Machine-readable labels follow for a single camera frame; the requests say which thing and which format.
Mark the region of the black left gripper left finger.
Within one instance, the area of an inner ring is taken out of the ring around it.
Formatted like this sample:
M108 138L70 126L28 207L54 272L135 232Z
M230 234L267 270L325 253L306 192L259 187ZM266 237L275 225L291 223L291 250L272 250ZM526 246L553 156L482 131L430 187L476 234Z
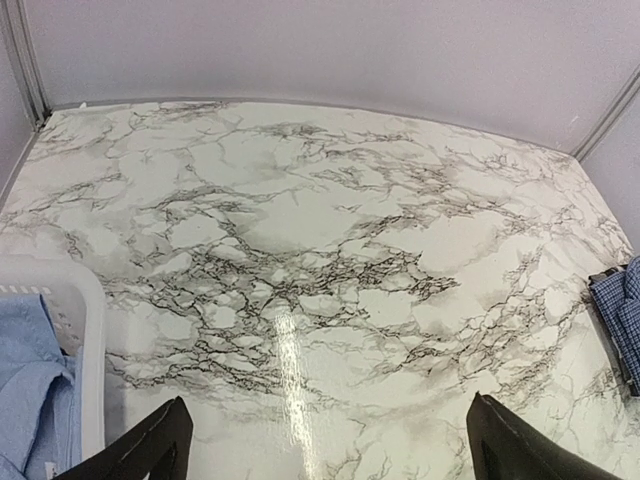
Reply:
M60 479L184 479L193 420L182 397L166 401L91 458Z

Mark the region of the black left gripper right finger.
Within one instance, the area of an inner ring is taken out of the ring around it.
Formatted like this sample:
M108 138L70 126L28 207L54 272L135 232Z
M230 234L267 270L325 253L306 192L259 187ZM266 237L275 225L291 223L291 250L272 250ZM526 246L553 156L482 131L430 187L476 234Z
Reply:
M594 465L563 449L489 395L466 416L477 479L592 479Z

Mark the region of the light blue long sleeve shirt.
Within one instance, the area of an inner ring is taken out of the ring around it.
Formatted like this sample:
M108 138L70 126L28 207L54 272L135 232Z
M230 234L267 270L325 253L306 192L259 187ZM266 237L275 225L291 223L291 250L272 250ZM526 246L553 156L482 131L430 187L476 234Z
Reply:
M80 373L42 296L1 299L3 479L51 479L81 462Z

